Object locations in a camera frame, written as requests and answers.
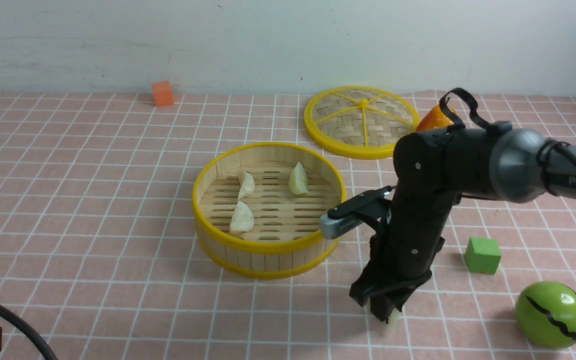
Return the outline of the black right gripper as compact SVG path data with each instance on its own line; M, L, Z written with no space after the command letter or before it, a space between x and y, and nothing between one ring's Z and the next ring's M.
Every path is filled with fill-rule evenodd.
M384 230L350 297L386 323L393 309L403 306L418 287L430 280L430 267L441 244L441 234L456 193L394 193Z

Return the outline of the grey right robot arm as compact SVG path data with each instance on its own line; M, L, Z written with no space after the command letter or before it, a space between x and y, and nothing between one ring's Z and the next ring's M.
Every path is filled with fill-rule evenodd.
M397 184L355 196L377 214L358 210L375 231L370 255L349 295L387 322L432 277L444 243L442 231L461 198L524 204L543 194L576 199L576 145L486 121L465 89L439 100L446 128L408 134L397 141Z

